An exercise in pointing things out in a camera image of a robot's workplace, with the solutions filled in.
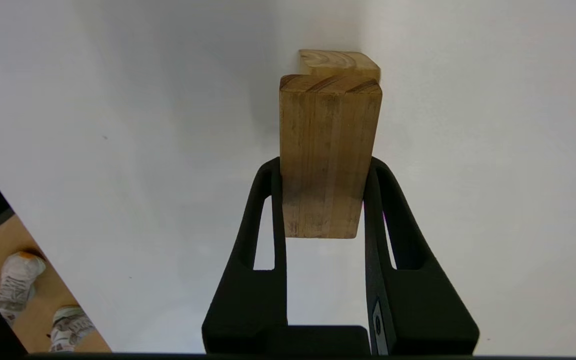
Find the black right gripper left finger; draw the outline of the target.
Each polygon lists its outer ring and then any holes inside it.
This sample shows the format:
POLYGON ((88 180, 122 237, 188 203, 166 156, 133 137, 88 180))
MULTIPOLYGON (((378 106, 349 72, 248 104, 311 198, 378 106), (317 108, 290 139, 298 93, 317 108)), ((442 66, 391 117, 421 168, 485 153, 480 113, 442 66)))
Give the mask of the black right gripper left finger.
POLYGON ((202 323, 208 354, 261 354, 272 330, 288 325, 287 254, 278 157, 257 171, 230 257, 202 323), (270 199, 273 267, 254 269, 259 226, 270 199))

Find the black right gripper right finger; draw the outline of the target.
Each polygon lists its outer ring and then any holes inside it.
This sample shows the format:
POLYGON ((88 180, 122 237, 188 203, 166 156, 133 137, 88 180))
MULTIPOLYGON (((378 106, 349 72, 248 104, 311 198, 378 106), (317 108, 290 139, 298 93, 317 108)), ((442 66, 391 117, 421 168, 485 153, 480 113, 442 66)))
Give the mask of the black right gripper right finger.
POLYGON ((470 356, 480 330, 425 240, 391 169, 372 158, 363 195, 371 351, 470 356))

